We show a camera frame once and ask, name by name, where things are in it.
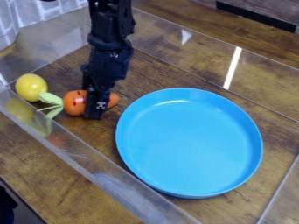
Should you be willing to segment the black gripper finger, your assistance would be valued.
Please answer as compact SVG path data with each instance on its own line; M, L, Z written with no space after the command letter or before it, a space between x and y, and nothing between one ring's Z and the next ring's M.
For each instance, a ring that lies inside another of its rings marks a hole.
M87 88L87 104L84 116L90 119L100 119L108 109L110 90L96 90L94 87Z
M90 67L88 66L83 66L80 68L80 71L83 72L82 88L87 89L92 85L91 78L90 78Z

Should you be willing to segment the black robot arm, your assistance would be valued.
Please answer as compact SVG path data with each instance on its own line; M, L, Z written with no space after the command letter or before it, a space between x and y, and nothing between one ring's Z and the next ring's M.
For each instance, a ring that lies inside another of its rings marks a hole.
M88 0L91 30L88 63L82 66L82 88L87 91L84 116L100 119L108 109L111 89L127 77L135 32L131 0Z

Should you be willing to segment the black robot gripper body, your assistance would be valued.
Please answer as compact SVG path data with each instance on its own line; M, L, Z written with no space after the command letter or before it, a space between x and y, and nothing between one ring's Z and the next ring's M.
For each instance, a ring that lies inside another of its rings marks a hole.
M123 45L92 46L90 51L88 73L96 90L111 89L127 77L127 69L134 54L130 43Z

